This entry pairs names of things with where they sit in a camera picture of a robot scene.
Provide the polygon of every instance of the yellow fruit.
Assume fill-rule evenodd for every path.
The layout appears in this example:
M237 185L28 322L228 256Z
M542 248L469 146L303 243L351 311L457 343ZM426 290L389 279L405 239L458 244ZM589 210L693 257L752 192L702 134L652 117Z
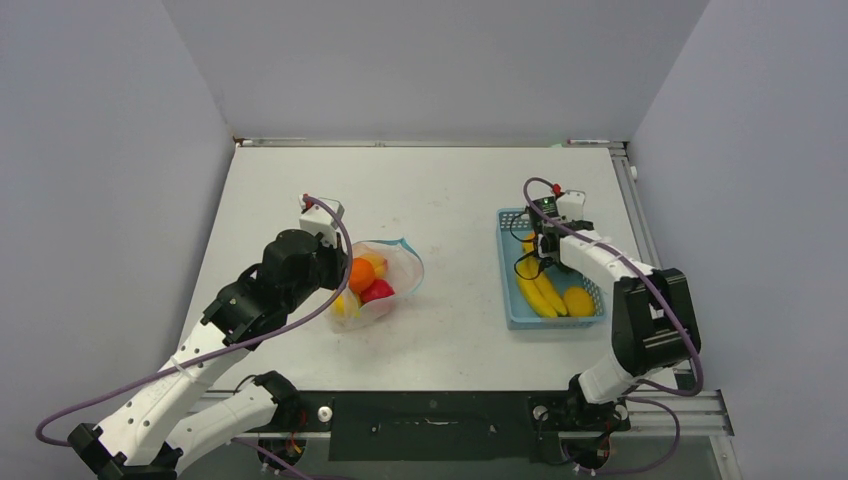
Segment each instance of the yellow fruit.
M535 257L527 257L525 259L527 262L527 269L530 270L530 275L525 275L527 278L533 278L536 276L536 273L539 271L539 261L536 260ZM545 300L554 307L558 316L564 317L568 315L568 308L566 308L565 303L562 301L562 298L559 296L559 292L554 287L554 284L551 283L551 279L542 272L538 277L533 279L533 283L536 284L536 288L539 289L539 293L545 297Z
M585 289L570 287L562 294L565 308L573 317L591 317L595 315L595 302Z
M515 281L518 283L518 289L521 290L521 294L524 295L524 299L527 300L530 308L532 308L533 311L542 318L556 318L556 310L554 310L554 307L552 307L551 304L545 300L545 297L543 297L539 292L538 287L536 287L536 283L533 280L527 280L528 278L533 277L533 274L531 274L527 268L527 262L519 262L518 265L515 266L515 269L518 272L515 276Z
M338 297L336 297L336 299L333 301L333 313L335 313L336 315L338 315L340 317L346 317L347 315L345 314L345 308L344 307L345 307L344 294L342 294L342 295L339 295ZM356 306L356 311L353 312L353 316L356 317L356 318L359 317L359 305Z
M389 269L389 262L385 257L378 253L363 253L359 258L368 260L368 263L374 267L374 273L377 275L377 278L386 276L386 271Z
M521 242L521 248L524 249L524 253L530 253L530 251L535 248L535 245L528 241L533 240L534 238L536 238L536 234L533 232L528 233L527 236L524 237L524 241Z

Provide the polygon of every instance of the black panel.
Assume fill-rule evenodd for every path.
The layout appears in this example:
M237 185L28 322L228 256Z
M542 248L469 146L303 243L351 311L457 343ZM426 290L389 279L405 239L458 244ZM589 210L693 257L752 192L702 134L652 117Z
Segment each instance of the black panel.
M332 432L334 461L484 460L535 447L526 393L346 393Z

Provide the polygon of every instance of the orange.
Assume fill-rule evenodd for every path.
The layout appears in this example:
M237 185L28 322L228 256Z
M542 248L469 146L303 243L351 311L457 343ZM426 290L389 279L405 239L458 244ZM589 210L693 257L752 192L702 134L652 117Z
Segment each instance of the orange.
M371 262L364 258L354 258L347 286L353 293L358 294L370 287L375 278L377 278L377 274L374 272L374 266L371 265Z

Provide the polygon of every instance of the small white knob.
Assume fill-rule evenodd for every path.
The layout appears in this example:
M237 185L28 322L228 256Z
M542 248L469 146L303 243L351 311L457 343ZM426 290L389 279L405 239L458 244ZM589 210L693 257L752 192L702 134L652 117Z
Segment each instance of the small white knob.
M621 418L622 422L627 420L627 417L629 416L629 413L627 412L627 407L625 407L624 405L616 405L615 411L618 412L618 416Z
M327 423L333 418L333 409L330 407L321 407L318 409L318 420L322 423Z

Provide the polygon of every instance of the black cable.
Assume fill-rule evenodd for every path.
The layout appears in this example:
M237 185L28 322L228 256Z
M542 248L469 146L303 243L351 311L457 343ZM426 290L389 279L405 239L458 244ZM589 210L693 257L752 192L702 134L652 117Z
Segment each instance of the black cable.
M530 240L525 240L523 238L518 238L518 236L515 234L515 232L512 231L512 227L513 227L513 225L515 225L515 219L524 215L525 213L527 213L526 208L521 213L516 213L515 215L512 216L512 220L509 221L509 234L512 235L512 238L518 240L521 243L533 243L533 242L536 241L535 235L533 235L533 238L531 238Z
M248 375L248 376L244 377L244 378L243 378L243 379L239 382L239 384L238 384L238 385L236 385L236 388L234 388L234 389L233 389L233 395L237 394L237 393L239 392L239 388L241 388L241 386L242 386L242 385L244 385L244 383L245 383L245 382L247 382L248 380L250 380L250 379L252 379L252 378L256 378L256 375Z
M521 262L523 262L526 258L528 258L528 257L532 257L535 253L536 253L536 252L533 252L533 251L527 252L527 253L525 253L524 255L522 255L522 256L520 256L520 257L518 257L518 260L516 260L516 261L515 261L515 263L513 263L513 264L512 264L512 270L515 272L515 274L516 274L516 275L518 275L519 277L523 278L524 280L536 280L537 278L539 278L539 275L541 275L541 274L542 274L542 271L544 270L544 268L542 267L542 264L541 264L541 262L540 262L540 263L539 263L539 271L538 271L538 272L536 272L536 276L535 276L535 277L533 277L533 278L527 278L527 277L525 277L524 275L522 275L522 274L518 273L518 264L519 264L519 263L521 263Z

